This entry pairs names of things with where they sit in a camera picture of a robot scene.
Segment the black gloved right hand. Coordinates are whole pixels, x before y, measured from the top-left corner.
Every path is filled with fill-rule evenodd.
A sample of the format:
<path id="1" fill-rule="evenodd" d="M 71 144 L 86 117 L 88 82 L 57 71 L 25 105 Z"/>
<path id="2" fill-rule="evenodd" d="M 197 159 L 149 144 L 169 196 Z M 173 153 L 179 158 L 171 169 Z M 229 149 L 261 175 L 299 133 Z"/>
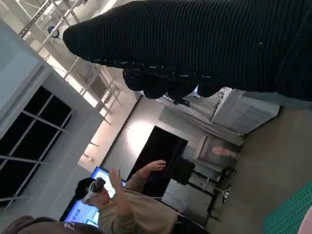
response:
<path id="1" fill-rule="evenodd" d="M 71 53 L 122 70 L 147 98 L 221 88 L 312 98 L 309 0 L 139 0 L 63 33 Z"/>

